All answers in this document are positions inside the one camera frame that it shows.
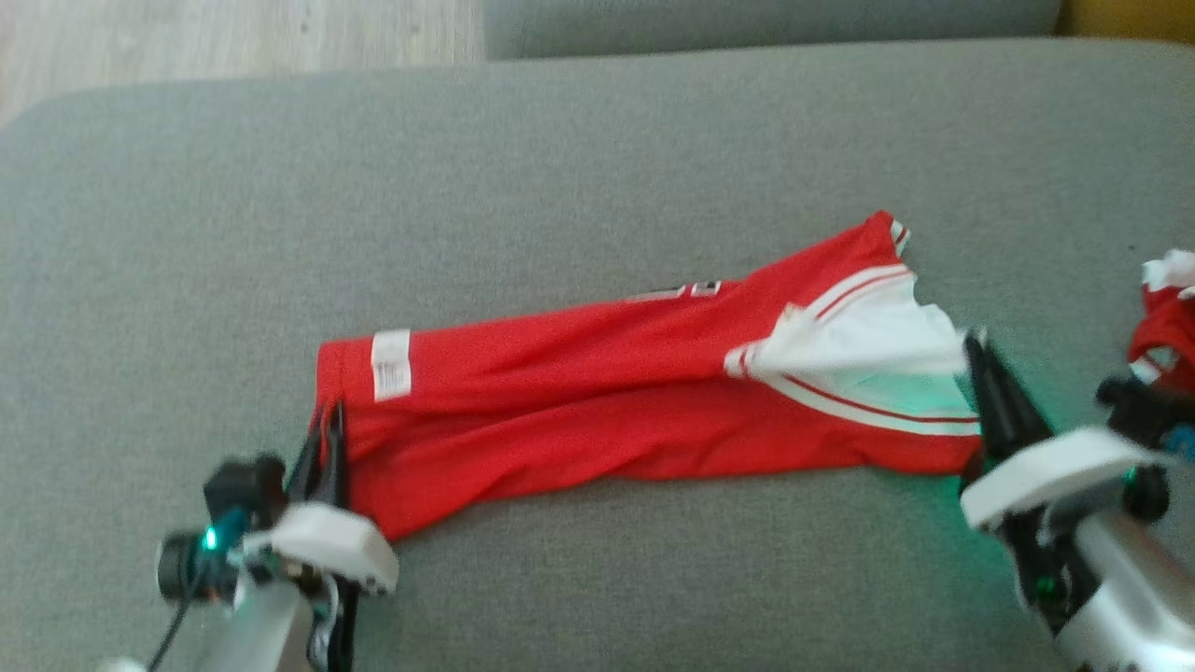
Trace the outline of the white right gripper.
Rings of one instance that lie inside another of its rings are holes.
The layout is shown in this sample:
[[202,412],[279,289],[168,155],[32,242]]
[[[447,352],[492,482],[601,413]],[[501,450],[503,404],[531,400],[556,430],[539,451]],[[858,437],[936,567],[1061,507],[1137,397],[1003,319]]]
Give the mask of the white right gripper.
[[1128,475],[1166,472],[1177,458],[1110,429],[1054,436],[985,329],[966,332],[963,352],[983,460],[997,465],[962,489],[961,511],[972,530],[1005,548],[1021,606],[1056,637],[1101,588],[1079,544],[1081,525],[1115,508]]

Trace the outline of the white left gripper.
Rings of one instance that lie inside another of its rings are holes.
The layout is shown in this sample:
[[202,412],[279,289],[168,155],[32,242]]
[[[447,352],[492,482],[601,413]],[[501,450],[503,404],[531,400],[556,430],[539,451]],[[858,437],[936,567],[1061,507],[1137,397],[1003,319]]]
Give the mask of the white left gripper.
[[315,409],[272,529],[243,543],[243,672],[353,672],[364,595],[392,595],[400,560],[347,508],[342,401]]

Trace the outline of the red white striped garment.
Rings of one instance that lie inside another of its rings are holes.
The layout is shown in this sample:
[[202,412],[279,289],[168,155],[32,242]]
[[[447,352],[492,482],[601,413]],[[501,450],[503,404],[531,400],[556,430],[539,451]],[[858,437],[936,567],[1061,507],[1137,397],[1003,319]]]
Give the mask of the red white striped garment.
[[315,401],[345,413],[351,511],[397,540],[601,478],[957,475],[980,422],[909,238],[878,210],[741,279],[325,342]]

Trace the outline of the yellow furniture piece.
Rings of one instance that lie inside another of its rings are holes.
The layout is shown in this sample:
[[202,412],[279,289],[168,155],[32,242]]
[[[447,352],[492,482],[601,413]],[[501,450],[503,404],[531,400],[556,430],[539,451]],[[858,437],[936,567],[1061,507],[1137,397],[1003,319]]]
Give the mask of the yellow furniture piece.
[[1062,0],[1058,35],[1195,45],[1195,0]]

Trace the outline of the grey sofa seat cushion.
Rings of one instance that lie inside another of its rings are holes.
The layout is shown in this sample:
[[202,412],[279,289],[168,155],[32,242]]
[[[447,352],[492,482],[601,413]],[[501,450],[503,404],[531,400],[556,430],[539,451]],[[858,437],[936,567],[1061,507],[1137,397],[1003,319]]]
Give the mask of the grey sofa seat cushion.
[[[891,212],[1055,427],[1195,248],[1195,49],[956,41],[60,94],[0,129],[0,672],[148,659],[158,540],[315,350],[742,276]],[[952,478],[606,481],[400,546],[354,672],[1060,672]]]

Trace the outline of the grey sofa section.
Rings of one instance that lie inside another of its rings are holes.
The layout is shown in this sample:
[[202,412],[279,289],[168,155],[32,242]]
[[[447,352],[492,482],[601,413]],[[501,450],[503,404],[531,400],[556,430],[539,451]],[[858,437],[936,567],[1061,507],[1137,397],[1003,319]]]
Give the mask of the grey sofa section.
[[1049,35],[1062,0],[479,0],[491,60]]

